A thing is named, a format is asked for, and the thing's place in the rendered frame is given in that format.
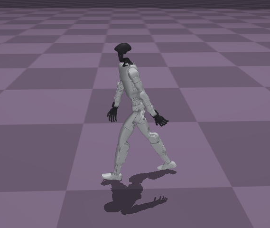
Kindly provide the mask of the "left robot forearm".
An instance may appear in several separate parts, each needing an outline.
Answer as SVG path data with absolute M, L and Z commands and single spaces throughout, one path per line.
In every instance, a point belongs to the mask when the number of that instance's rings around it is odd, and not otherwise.
M 149 101 L 149 97 L 145 92 L 140 92 L 140 97 L 142 98 L 142 103 L 147 108 L 147 111 L 154 117 L 157 115 L 157 113 L 154 111 L 153 105 L 151 105 L 151 102 Z

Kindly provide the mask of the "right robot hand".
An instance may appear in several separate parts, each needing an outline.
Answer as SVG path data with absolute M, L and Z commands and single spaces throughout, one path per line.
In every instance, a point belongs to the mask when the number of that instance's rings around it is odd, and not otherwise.
M 114 107 L 114 104 L 115 104 L 115 102 L 113 102 L 113 104 L 112 104 L 112 109 L 110 109 L 110 111 L 108 112 L 108 114 L 107 114 L 107 117 L 109 116 L 109 121 L 111 120 L 111 122 L 112 122 L 112 117 L 113 117 L 113 121 L 114 121 L 114 119 L 115 119 L 115 121 L 117 121 L 116 120 L 116 115 L 117 115 L 117 108 L 118 107 Z M 109 115 L 110 114 L 110 115 Z M 114 122 L 115 122 L 114 121 Z

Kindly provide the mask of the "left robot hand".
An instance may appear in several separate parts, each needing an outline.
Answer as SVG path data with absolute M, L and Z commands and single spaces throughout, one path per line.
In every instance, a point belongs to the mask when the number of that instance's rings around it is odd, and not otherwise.
M 154 111 L 157 113 L 153 118 L 155 118 L 155 123 L 156 125 L 163 126 L 167 124 L 168 120 L 164 119 L 164 117 L 160 116 L 159 113 L 154 109 Z M 166 122 L 165 122 L 166 121 Z

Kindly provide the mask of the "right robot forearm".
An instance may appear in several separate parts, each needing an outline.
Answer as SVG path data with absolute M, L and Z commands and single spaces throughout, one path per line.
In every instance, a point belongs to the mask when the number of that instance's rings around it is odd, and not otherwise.
M 119 103 L 120 103 L 120 101 L 121 101 L 121 96 L 122 96 L 122 94 L 123 94 L 123 90 L 119 90 L 119 89 L 117 88 L 117 90 L 116 90 L 116 95 L 115 95 L 115 97 L 114 97 L 114 102 L 115 102 L 114 107 L 118 107 L 118 106 L 119 106 Z

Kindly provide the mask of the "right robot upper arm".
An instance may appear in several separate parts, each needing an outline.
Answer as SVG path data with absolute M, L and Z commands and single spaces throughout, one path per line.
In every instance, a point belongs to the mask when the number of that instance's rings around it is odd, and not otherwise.
M 122 63 L 119 63 L 119 65 L 118 65 L 118 68 L 120 69 L 120 65 L 121 65 Z M 120 78 L 120 76 L 119 76 L 119 78 Z M 121 78 L 120 78 L 120 80 L 121 80 Z M 120 81 L 120 82 L 118 82 L 117 83 L 117 88 L 119 89 L 119 90 L 123 90 L 124 89 L 124 87 L 123 87 L 123 84 L 122 84 L 122 81 Z

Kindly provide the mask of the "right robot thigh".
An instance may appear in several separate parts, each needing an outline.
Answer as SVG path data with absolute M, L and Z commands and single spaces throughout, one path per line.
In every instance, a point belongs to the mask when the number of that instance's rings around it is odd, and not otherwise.
M 144 117 L 143 121 L 138 124 L 136 123 L 138 129 L 140 132 L 151 142 L 151 143 L 157 143 L 159 140 L 159 135 L 157 133 L 151 133 L 149 129 L 149 124 Z

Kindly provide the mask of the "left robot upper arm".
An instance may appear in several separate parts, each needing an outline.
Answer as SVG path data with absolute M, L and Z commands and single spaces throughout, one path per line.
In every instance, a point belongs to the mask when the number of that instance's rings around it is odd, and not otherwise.
M 135 88 L 138 90 L 138 92 L 136 93 L 136 98 L 139 100 L 142 99 L 140 97 L 140 92 L 142 92 L 142 91 L 145 92 L 145 90 L 144 90 L 143 84 L 140 80 L 140 76 L 139 76 L 137 69 L 134 69 L 134 68 L 128 69 L 128 76 L 133 81 Z

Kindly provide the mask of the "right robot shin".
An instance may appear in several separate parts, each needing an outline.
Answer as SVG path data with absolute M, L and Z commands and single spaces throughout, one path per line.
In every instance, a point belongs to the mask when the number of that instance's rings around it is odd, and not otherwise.
M 150 141 L 149 141 L 150 142 Z M 153 147 L 153 149 L 156 151 L 156 153 L 162 158 L 162 160 L 166 163 L 166 164 L 170 164 L 170 160 L 166 154 L 166 148 L 164 147 L 164 144 L 162 142 L 162 140 L 159 138 L 157 143 L 151 143 L 151 146 Z

